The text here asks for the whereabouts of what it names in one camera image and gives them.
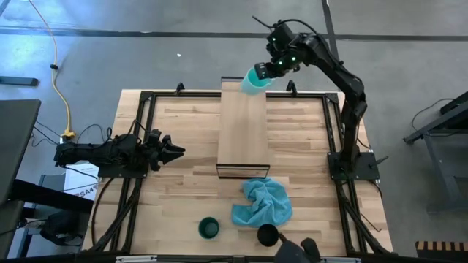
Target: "green cup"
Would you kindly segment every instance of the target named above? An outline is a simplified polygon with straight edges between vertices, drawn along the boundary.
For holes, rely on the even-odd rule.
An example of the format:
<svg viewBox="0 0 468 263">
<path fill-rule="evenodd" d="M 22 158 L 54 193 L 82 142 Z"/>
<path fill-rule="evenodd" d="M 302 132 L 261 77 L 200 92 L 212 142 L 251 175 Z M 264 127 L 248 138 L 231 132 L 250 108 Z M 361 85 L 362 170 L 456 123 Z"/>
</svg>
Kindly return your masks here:
<svg viewBox="0 0 468 263">
<path fill-rule="evenodd" d="M 198 225 L 198 233 L 205 239 L 216 237 L 219 231 L 219 223 L 212 217 L 204 218 Z"/>
</svg>

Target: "black cup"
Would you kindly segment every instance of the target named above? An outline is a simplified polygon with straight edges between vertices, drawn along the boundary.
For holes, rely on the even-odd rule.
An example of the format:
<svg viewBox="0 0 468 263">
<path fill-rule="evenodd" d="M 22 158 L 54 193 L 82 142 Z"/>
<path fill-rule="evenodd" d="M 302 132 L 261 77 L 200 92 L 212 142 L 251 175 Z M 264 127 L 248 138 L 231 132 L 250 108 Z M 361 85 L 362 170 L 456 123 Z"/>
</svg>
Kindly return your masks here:
<svg viewBox="0 0 468 263">
<path fill-rule="evenodd" d="M 278 229 L 272 224 L 264 224 L 258 229 L 257 238 L 266 247 L 274 246 L 279 239 Z"/>
</svg>

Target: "teal cup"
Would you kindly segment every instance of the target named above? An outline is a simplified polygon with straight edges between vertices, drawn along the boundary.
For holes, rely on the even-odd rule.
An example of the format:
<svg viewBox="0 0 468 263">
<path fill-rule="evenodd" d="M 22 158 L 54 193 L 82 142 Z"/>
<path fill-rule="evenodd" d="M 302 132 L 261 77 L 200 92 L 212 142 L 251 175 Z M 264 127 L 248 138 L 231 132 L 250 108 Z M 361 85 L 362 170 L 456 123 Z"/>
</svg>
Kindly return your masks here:
<svg viewBox="0 0 468 263">
<path fill-rule="evenodd" d="M 261 91 L 264 91 L 273 82 L 271 78 L 265 78 L 260 80 L 255 73 L 255 69 L 252 67 L 247 72 L 247 75 L 242 80 L 241 89 L 242 92 L 248 95 L 255 95 Z"/>
<path fill-rule="evenodd" d="M 204 218 L 198 225 L 198 233 L 205 239 L 216 237 L 219 231 L 219 223 L 212 217 Z"/>
</svg>

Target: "wooden table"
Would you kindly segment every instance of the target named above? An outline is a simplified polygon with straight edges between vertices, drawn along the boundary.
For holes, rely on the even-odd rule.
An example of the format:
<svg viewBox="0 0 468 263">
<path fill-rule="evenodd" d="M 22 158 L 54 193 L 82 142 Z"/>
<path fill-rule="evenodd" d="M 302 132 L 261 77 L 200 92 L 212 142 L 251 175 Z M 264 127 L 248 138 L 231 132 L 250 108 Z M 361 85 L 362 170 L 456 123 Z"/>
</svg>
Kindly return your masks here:
<svg viewBox="0 0 468 263">
<path fill-rule="evenodd" d="M 128 131 L 136 116 L 140 92 L 122 91 L 114 134 Z M 279 227 L 280 231 L 296 243 L 313 238 L 323 256 L 345 255 L 336 189 L 328 174 L 329 148 L 321 100 L 268 98 L 266 107 L 271 163 L 268 177 L 285 186 L 293 208 L 292 218 Z M 157 99 L 153 127 L 170 134 L 174 144 L 186 148 L 186 154 L 159 172 L 149 172 L 143 181 L 132 254 L 273 256 L 278 250 L 279 243 L 271 248 L 259 244 L 256 229 L 231 222 L 232 204 L 249 202 L 241 189 L 243 180 L 220 180 L 216 175 L 220 109 L 220 98 Z M 359 137 L 367 143 L 363 123 Z M 116 216 L 122 181 L 114 180 L 103 194 L 96 217 L 98 238 Z M 377 232 L 364 222 L 391 251 L 378 191 L 365 181 L 357 181 L 356 189 L 362 214 L 382 231 Z M 197 231 L 198 223 L 206 216 L 220 223 L 219 234 L 212 240 L 204 240 Z M 124 241 L 126 224 L 125 221 L 119 247 Z M 350 228 L 358 249 L 353 223 Z M 90 232 L 87 231 L 83 249 L 91 246 Z"/>
</svg>

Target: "yellow cable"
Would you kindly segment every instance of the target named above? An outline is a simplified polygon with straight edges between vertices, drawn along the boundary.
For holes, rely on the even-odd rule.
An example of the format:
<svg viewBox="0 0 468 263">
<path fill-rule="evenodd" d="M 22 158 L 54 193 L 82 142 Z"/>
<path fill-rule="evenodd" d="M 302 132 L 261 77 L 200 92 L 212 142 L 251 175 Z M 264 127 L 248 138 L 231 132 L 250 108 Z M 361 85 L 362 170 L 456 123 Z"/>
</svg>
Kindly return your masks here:
<svg viewBox="0 0 468 263">
<path fill-rule="evenodd" d="M 52 33 L 52 30 L 50 30 L 50 27 L 49 27 L 49 24 L 47 24 L 47 22 L 45 21 L 45 19 L 43 18 L 43 16 L 41 15 L 41 13 L 39 12 L 39 10 L 36 8 L 36 6 L 33 4 L 33 2 L 31 0 L 28 0 L 29 3 L 32 5 L 32 7 L 36 10 L 37 14 L 41 17 L 42 19 L 42 22 L 44 22 L 45 26 L 47 27 L 47 30 L 49 31 L 49 34 L 50 36 L 52 37 L 52 40 L 53 40 L 53 48 L 55 50 L 55 55 L 54 55 L 54 59 L 53 59 L 53 65 L 57 66 L 57 42 L 56 42 L 56 38 L 53 37 L 53 33 Z M 53 89 L 56 91 L 56 93 L 61 97 L 61 100 L 64 101 L 65 103 L 65 108 L 67 109 L 67 127 L 65 128 L 65 132 L 62 134 L 62 136 L 66 136 L 66 137 L 70 137 L 70 138 L 73 138 L 76 134 L 74 131 L 72 131 L 71 129 L 71 125 L 72 125 L 72 117 L 70 115 L 70 106 L 68 105 L 68 102 L 67 100 L 65 99 L 64 95 L 62 95 L 62 93 L 60 92 L 60 90 L 57 88 L 57 85 L 56 85 L 56 70 L 57 69 L 54 69 L 52 68 L 52 87 Z"/>
</svg>

